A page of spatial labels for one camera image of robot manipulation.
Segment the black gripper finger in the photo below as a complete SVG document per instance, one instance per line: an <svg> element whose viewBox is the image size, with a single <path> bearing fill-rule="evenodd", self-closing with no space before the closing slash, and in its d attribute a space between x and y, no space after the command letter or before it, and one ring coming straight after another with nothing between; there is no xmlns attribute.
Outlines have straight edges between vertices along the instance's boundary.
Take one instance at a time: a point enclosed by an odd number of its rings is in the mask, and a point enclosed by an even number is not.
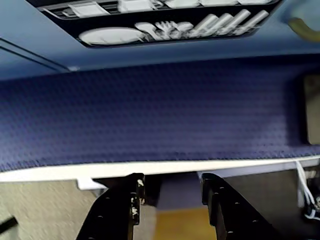
<svg viewBox="0 0 320 240"><path fill-rule="evenodd" d="M141 200L145 198L144 174L93 181L107 190L92 204L79 231L79 239L132 240L134 226L140 223Z"/></svg>
<svg viewBox="0 0 320 240"><path fill-rule="evenodd" d="M281 240L283 236L237 190L213 173L201 176L201 200L218 240Z"/></svg>

